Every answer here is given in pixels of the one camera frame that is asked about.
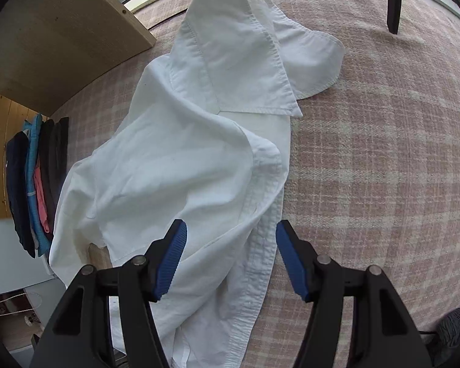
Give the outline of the blue folded garment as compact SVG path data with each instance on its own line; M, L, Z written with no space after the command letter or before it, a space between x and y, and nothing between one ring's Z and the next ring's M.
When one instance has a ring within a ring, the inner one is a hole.
M42 116L37 114L32 122L26 122L24 128L29 130L28 133L28 151L25 161L25 187L26 200L29 212L30 227L37 240L37 256L42 257L50 251L51 241L46 237L41 225L38 201L35 190L34 173L36 160L38 156L38 144L40 137L40 128L42 125Z

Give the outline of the pink folded garment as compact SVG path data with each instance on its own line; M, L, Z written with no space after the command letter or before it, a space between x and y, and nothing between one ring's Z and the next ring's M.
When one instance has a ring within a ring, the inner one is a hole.
M50 224L48 222L48 213L47 213L47 207L46 207L46 202L44 198L44 190L43 190L43 184L42 184L42 179L41 179L39 160L36 161L35 170L33 173L33 181L35 185L35 193L36 193L36 200L38 204L40 224L44 230L44 233L48 237L51 237Z

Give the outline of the navy folded garment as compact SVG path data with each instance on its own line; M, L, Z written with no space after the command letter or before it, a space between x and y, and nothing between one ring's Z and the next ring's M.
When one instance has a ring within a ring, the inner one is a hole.
M26 192L25 163L29 140L23 131L6 144L6 192L15 232L23 249L35 258L35 241L31 233Z

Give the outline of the large plywood board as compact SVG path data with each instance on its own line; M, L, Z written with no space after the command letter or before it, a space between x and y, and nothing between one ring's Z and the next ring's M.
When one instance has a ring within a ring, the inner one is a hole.
M0 95L51 115L155 42L118 0L0 0Z

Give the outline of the dark grey garment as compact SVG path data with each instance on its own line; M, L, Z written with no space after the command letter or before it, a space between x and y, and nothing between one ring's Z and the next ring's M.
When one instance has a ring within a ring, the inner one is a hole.
M433 367L460 367L460 307L439 320L435 329L424 332Z

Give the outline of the black folded garment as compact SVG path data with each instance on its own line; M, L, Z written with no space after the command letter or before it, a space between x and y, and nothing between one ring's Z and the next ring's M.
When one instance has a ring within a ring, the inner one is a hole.
M43 202L39 202L41 225L49 240L53 239L59 195L67 171L70 118L43 122L40 128L37 168Z

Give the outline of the pink plaid tablecloth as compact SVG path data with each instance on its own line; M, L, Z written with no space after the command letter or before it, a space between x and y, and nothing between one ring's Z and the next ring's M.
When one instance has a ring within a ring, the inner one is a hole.
M145 67L171 52L192 1L162 0L142 11L155 47L56 111L70 118L69 169L118 130ZM460 307L460 22L404 0L394 35L386 0L272 2L344 47L336 82L301 99L301 116L290 120L281 219L341 265L381 266L416 326L430 330ZM238 367L290 367L309 311L276 250Z

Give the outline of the white button shirt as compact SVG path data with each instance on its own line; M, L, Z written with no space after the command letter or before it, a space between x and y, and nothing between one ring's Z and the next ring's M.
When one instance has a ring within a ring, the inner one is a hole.
M114 266L177 218L187 242L153 305L171 367L238 367L276 256L298 102L331 87L344 47L272 0L193 0L173 48L145 67L114 135L75 163L50 266L65 283L106 248Z

